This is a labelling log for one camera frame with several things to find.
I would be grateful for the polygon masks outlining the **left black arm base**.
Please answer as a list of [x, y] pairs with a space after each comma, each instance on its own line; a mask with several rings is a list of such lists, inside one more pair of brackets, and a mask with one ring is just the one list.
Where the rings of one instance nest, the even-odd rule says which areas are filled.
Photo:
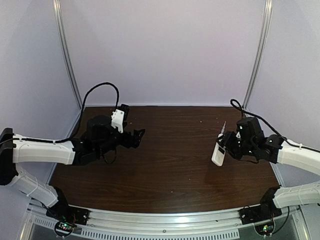
[[53, 231], [55, 234], [65, 239], [70, 236], [74, 230], [80, 226], [87, 224], [90, 211], [85, 208], [67, 206], [66, 208], [58, 209], [54, 207], [42, 206], [46, 209], [46, 216], [54, 218], [57, 222], [54, 224]]

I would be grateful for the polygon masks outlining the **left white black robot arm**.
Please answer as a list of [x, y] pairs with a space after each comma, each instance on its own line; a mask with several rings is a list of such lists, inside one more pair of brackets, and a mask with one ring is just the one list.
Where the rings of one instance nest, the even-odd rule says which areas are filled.
[[42, 203], [55, 216], [72, 214], [61, 189], [45, 184], [24, 170], [25, 162], [84, 166], [114, 151], [118, 146], [137, 148], [145, 129], [125, 131], [126, 117], [115, 111], [111, 117], [98, 115], [86, 124], [80, 138], [67, 141], [31, 139], [5, 128], [0, 135], [0, 184], [11, 186]]

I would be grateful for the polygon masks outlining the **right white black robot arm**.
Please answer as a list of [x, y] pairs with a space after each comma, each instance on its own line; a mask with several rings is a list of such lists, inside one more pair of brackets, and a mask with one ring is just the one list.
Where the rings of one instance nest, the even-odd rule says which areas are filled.
[[[220, 167], [226, 154], [235, 160], [251, 156], [257, 161], [293, 166], [316, 175], [320, 173], [319, 150], [295, 143], [278, 133], [266, 137], [256, 117], [240, 119], [236, 123], [236, 131], [221, 130], [211, 161]], [[270, 188], [260, 200], [260, 207], [271, 214], [273, 210], [319, 202], [320, 183], [316, 181], [293, 187]]]

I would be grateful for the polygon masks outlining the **white remote control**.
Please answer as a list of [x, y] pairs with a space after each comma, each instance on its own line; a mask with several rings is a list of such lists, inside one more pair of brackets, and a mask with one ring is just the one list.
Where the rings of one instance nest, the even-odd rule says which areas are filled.
[[225, 155], [221, 154], [218, 151], [218, 144], [217, 144], [217, 139], [215, 142], [215, 146], [214, 146], [214, 150], [211, 156], [211, 161], [218, 167], [221, 167], [223, 165], [224, 159], [225, 159]]

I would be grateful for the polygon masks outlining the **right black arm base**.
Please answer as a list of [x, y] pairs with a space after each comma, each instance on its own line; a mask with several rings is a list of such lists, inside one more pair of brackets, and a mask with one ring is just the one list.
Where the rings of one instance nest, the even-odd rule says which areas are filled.
[[242, 225], [253, 224], [259, 236], [268, 237], [276, 231], [275, 217], [281, 216], [282, 210], [273, 204], [263, 203], [256, 206], [246, 205], [238, 213]]

